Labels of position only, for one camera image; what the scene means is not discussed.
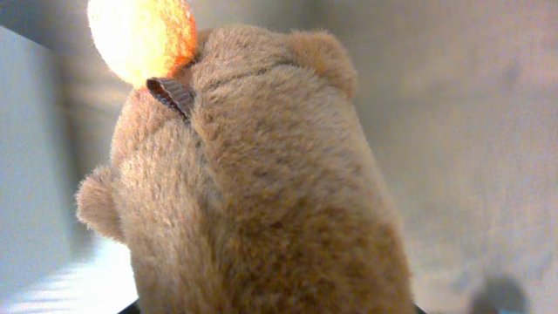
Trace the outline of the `brown plush toy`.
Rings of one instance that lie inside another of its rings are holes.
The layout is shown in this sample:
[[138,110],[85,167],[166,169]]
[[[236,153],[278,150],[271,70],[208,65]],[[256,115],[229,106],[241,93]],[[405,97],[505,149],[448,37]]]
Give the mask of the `brown plush toy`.
[[77,215],[127,246],[142,312],[416,310],[335,37],[199,32],[184,1],[91,1],[87,14],[133,91]]

